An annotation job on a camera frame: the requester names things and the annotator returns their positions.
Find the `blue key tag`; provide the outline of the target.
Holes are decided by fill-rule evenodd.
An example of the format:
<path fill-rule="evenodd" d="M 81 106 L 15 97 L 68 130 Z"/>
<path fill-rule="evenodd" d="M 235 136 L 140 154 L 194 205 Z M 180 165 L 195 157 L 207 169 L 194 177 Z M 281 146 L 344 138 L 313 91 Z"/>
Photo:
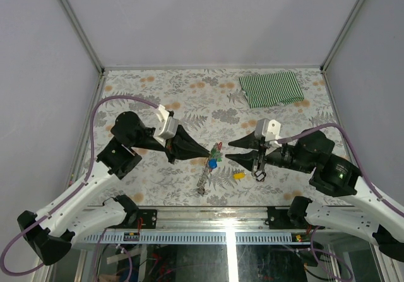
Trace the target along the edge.
<path fill-rule="evenodd" d="M 217 160 L 214 159 L 214 158 L 208 160 L 208 167 L 209 167 L 209 169 L 211 169 L 211 170 L 217 168 Z"/>

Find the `metal key holder red handle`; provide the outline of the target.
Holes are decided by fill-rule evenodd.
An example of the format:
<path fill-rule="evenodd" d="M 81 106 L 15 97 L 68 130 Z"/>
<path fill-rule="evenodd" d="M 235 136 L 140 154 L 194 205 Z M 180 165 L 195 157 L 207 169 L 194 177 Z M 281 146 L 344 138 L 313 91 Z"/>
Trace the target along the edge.
<path fill-rule="evenodd" d="M 214 169 L 217 168 L 218 162 L 222 161 L 222 142 L 217 142 L 214 144 L 210 151 L 210 155 L 205 162 L 201 177 L 197 183 L 197 193 L 201 196 L 206 194 L 205 185 L 209 179 L 210 174 Z"/>

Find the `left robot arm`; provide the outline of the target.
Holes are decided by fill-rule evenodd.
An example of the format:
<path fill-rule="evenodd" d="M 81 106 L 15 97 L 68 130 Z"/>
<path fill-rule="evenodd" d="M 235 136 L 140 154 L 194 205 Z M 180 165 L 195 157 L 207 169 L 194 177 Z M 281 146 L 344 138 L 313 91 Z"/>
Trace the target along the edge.
<path fill-rule="evenodd" d="M 121 113 L 111 129 L 113 138 L 97 155 L 90 174 L 83 175 L 46 207 L 19 215 L 20 229 L 28 230 L 23 238 L 44 265 L 57 263 L 77 241 L 99 230 L 140 225 L 139 208 L 125 194 L 85 211 L 93 199 L 141 161 L 135 148 L 161 151 L 170 163 L 209 156 L 210 152 L 186 132 L 173 112 L 160 110 L 157 117 L 157 127 L 146 127 L 134 112 Z"/>

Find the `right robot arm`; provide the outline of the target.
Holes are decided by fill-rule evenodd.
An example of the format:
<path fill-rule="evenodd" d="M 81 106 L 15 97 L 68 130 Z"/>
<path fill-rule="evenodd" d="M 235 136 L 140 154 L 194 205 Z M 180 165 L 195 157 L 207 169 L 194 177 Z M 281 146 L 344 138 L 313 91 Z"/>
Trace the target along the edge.
<path fill-rule="evenodd" d="M 249 148 L 250 152 L 227 154 L 226 158 L 250 171 L 257 181 L 265 178 L 266 165 L 311 174 L 309 185 L 359 208 L 361 213 L 334 210 L 308 197 L 296 196 L 287 211 L 293 227 L 339 230 L 370 242 L 392 259 L 403 261 L 403 206 L 390 202 L 355 164 L 333 154 L 335 143 L 320 127 L 280 139 L 278 143 L 280 146 L 269 152 L 269 144 L 250 134 L 229 144 Z"/>

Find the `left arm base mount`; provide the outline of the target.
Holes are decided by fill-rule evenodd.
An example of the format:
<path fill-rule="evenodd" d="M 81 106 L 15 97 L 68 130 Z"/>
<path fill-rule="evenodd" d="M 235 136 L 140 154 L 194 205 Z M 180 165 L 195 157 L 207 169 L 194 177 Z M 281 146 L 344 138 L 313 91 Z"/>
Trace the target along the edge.
<path fill-rule="evenodd" d="M 135 228 L 137 230 L 156 229 L 157 226 L 156 209 L 139 209 L 127 214 L 123 222 L 118 225 L 119 228 Z"/>

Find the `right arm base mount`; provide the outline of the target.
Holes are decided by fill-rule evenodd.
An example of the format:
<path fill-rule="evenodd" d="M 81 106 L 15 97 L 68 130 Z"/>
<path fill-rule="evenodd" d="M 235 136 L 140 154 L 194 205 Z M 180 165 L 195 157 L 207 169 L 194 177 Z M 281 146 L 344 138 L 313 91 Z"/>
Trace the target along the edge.
<path fill-rule="evenodd" d="M 306 229 L 309 224 L 305 217 L 310 203 L 312 200 L 307 197 L 295 196 L 288 207 L 267 206 L 264 223 L 271 230 Z"/>

